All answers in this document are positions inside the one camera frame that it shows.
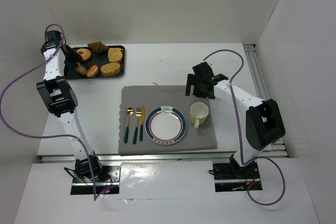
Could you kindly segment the sugared orange donut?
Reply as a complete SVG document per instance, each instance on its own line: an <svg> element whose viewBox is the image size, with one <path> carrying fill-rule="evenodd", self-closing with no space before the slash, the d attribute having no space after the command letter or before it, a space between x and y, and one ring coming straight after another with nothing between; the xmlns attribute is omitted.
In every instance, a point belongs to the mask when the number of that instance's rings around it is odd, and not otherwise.
<svg viewBox="0 0 336 224"><path fill-rule="evenodd" d="M91 58L91 51L86 48L79 48L76 50L77 54L83 59L83 61L87 61Z"/></svg>

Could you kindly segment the herb bread slice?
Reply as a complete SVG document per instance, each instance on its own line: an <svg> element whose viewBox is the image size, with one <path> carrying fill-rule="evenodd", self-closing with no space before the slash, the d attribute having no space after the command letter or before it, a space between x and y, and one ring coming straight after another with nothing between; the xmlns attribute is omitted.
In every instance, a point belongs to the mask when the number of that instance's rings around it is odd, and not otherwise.
<svg viewBox="0 0 336 224"><path fill-rule="evenodd" d="M117 62L111 62L103 65L100 70L103 76L116 76L121 70L121 65Z"/></svg>
<svg viewBox="0 0 336 224"><path fill-rule="evenodd" d="M120 63L123 59L124 49L122 48L109 48L108 60L111 63Z"/></svg>

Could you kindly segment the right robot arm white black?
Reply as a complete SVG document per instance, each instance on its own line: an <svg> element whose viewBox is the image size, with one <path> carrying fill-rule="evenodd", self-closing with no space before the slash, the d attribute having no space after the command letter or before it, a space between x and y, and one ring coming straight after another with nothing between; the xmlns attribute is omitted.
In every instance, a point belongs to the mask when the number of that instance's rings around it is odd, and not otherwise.
<svg viewBox="0 0 336 224"><path fill-rule="evenodd" d="M193 71L187 75L186 96L192 93L198 98L221 99L245 118L244 131L238 123L239 149L230 157L228 169L235 175L243 173L268 145L285 135L279 106L273 99L251 95L221 73L215 75L206 62L194 66Z"/></svg>

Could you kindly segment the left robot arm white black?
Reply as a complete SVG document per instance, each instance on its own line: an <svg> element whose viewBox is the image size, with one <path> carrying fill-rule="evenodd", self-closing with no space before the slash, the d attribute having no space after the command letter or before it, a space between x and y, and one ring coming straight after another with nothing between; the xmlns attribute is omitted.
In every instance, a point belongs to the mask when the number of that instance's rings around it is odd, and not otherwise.
<svg viewBox="0 0 336 224"><path fill-rule="evenodd" d="M102 166L80 125L77 97L66 76L60 72L60 56L65 57L65 73L70 69L79 69L80 73L85 73L83 59L64 43L64 35L59 31L45 32L45 40L41 53L45 57L46 70L43 80L36 84L37 91L49 113L63 124L74 152L74 173L81 180L96 181L102 172Z"/></svg>

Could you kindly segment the black bread tray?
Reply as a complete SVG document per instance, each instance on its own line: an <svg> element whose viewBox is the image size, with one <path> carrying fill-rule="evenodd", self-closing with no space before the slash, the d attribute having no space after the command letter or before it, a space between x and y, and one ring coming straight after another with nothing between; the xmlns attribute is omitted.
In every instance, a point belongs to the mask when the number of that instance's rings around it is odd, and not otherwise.
<svg viewBox="0 0 336 224"><path fill-rule="evenodd" d="M117 56L121 56L121 60L118 62L120 65L120 70L117 70L117 73L114 73L111 76L108 76L106 73L101 72L101 68L104 65L107 65L109 63L112 63L112 61L109 60L109 54L108 52L103 52L101 54L98 54L91 50L88 46L83 47L83 49L88 49L91 52L91 57L84 61L82 65L89 70L90 67L97 65L98 66L98 73L96 76L92 77L92 79L104 79L104 78L118 78L123 76L124 70L125 70L125 47L122 45L115 45L115 46L109 46L109 48L112 48L113 51L116 52ZM64 76L68 80L84 80L88 79L87 76L83 76L76 72L74 69L69 69L68 67L64 66Z"/></svg>

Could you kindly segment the pale yellow mug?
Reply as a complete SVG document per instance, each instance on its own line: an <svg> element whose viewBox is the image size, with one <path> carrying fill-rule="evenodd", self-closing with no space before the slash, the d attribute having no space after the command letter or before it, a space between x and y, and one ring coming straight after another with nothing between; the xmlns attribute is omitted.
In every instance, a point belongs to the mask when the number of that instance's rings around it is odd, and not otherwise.
<svg viewBox="0 0 336 224"><path fill-rule="evenodd" d="M202 125L209 115L209 108L203 102L195 102L191 105L190 116L191 122L194 124L194 128L198 129Z"/></svg>

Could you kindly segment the small glazed bun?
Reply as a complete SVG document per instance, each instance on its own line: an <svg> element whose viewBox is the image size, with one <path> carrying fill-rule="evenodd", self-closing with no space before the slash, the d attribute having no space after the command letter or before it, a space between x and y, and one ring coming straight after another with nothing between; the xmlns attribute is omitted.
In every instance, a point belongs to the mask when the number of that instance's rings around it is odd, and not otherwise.
<svg viewBox="0 0 336 224"><path fill-rule="evenodd" d="M95 77L99 73L99 67L97 65L93 65L87 70L86 76L89 78Z"/></svg>

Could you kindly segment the brown croissant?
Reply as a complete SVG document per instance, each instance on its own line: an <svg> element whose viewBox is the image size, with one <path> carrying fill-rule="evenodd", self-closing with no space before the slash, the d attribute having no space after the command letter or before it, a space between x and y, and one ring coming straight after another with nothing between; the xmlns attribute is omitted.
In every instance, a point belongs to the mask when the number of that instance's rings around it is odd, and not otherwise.
<svg viewBox="0 0 336 224"><path fill-rule="evenodd" d="M109 50L109 46L103 44L101 41L89 43L87 46L97 54L102 54Z"/></svg>

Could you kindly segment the grey placemat cloth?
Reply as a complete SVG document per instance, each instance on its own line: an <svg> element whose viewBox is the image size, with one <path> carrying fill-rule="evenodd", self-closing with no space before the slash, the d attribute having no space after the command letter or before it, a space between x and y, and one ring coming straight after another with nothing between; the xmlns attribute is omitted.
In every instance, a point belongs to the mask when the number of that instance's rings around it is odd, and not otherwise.
<svg viewBox="0 0 336 224"><path fill-rule="evenodd" d="M185 86L128 86L122 89L120 104L120 133L119 149L120 155L142 155L171 152L189 152L198 150L214 150L217 148L217 141L213 127L212 118L209 115L205 122L194 128L191 122L190 108L195 102L209 104L208 99L197 98L192 95L185 95ZM145 106L145 119L155 108L160 106L172 106L180 110L187 121L187 131L184 137L173 145L159 145L149 139L143 124L143 141L139 141L141 118L139 119L137 143L133 144L133 133L136 126L136 109ZM127 126L127 108L133 108L134 114L130 119L129 139L125 144L124 134Z"/></svg>

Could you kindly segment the white plate teal red rim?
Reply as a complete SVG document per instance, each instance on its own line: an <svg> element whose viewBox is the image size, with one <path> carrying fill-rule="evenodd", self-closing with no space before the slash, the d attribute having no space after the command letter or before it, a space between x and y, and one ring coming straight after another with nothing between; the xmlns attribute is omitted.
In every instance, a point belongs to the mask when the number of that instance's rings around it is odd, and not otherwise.
<svg viewBox="0 0 336 224"><path fill-rule="evenodd" d="M179 142L187 131L184 114L172 106L153 109L145 119L145 131L151 141L159 145Z"/></svg>

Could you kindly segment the aluminium side rail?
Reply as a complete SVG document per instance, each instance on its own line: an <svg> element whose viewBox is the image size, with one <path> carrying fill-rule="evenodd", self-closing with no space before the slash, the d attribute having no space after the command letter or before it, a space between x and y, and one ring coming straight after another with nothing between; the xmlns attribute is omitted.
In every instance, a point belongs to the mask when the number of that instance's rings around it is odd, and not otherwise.
<svg viewBox="0 0 336 224"><path fill-rule="evenodd" d="M257 58L255 45L243 44L243 48L258 97L264 100L270 99L263 73Z"/></svg>

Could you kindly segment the aluminium front rail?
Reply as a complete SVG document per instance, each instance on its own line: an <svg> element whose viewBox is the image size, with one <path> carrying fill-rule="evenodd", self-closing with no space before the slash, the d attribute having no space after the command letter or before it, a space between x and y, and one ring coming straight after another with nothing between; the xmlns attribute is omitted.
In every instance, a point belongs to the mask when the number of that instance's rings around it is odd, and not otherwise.
<svg viewBox="0 0 336 224"><path fill-rule="evenodd" d="M227 159L233 153L231 152L207 152L207 153L174 153L174 154L154 154L154 155L99 155L98 158L103 162L117 161L178 161L178 160L199 160L199 159ZM287 158L286 150L271 150L262 152L262 156ZM42 163L69 163L74 162L73 156L43 156Z"/></svg>

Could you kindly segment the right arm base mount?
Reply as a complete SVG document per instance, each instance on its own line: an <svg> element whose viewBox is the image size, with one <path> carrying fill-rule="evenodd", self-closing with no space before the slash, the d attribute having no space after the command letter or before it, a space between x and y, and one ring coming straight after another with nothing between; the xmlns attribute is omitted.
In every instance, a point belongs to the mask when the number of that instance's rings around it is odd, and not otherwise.
<svg viewBox="0 0 336 224"><path fill-rule="evenodd" d="M260 173L256 162L234 172L229 163L213 163L213 168L208 171L214 178L215 192L234 192L262 190Z"/></svg>

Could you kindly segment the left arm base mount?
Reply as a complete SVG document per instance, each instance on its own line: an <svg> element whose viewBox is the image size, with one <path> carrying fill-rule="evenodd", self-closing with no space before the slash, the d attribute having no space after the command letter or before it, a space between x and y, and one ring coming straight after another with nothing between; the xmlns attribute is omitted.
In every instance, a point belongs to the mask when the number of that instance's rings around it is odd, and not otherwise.
<svg viewBox="0 0 336 224"><path fill-rule="evenodd" d="M71 195L93 195L91 178L80 178L73 169L64 167L72 177ZM114 195L120 191L121 164L102 166L102 172L95 177L96 191L99 195Z"/></svg>

